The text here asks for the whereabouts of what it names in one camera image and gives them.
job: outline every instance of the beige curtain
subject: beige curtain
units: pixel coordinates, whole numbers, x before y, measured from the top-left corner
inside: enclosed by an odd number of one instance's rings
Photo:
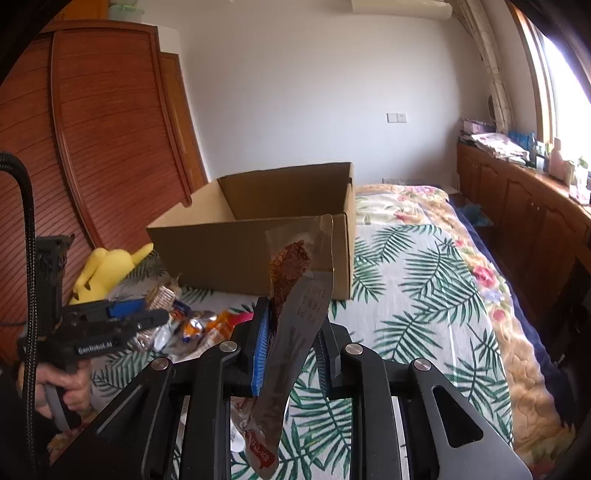
[[[491,24],[488,21],[486,12],[482,8],[480,0],[456,0],[461,14],[466,20],[480,55],[484,60],[486,71],[491,80],[492,102],[495,106],[496,130],[500,133],[508,133],[513,127],[513,114],[511,103],[505,90],[499,71],[498,53],[496,50],[495,37],[492,34]]]

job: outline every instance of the open cardboard box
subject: open cardboard box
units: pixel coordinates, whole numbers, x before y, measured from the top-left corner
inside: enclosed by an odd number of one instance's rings
[[[168,272],[195,288],[269,295],[265,232],[300,218],[333,216],[333,298],[350,297],[355,245],[351,163],[258,170],[221,177],[148,225]]]

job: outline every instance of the bed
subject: bed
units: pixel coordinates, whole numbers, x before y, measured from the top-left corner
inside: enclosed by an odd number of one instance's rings
[[[548,472],[576,434],[567,421],[568,388],[474,229],[435,187],[365,186],[356,201],[352,299],[332,301],[330,320],[384,358],[433,361],[534,476]],[[165,268],[151,254],[110,297],[145,295],[162,275]],[[181,299],[215,312],[251,311],[256,302],[187,287]],[[93,406],[102,408],[155,356],[125,352],[95,359]],[[350,402],[324,399],[314,362],[310,354],[291,393],[274,477],[280,480],[348,475]],[[393,405],[400,425],[396,399]],[[232,479],[254,478],[244,454],[233,453]]]

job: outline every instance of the white tablecloth with green leaves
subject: white tablecloth with green leaves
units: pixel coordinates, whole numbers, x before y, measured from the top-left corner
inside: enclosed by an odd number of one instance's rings
[[[145,295],[164,274],[157,254],[152,253],[111,298]],[[183,288],[181,300],[195,310],[215,312],[251,311],[256,302],[252,296],[195,288]],[[355,342],[386,359],[433,361],[511,442],[511,403],[496,338],[474,279],[443,230],[433,225],[358,225],[353,298],[333,301],[329,316],[346,326]],[[154,353],[125,352],[95,359],[93,404],[104,406],[153,357]],[[398,417],[395,399],[394,405]],[[349,400],[328,401],[322,396],[310,354],[291,393],[275,478],[347,477],[350,411]],[[397,423],[403,446],[402,427]],[[233,453],[232,479],[254,478],[244,454]]]

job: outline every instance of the window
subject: window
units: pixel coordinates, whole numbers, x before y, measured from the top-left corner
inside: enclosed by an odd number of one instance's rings
[[[537,138],[562,143],[566,160],[591,160],[591,103],[560,50],[512,3],[513,15],[530,67],[536,104]]]

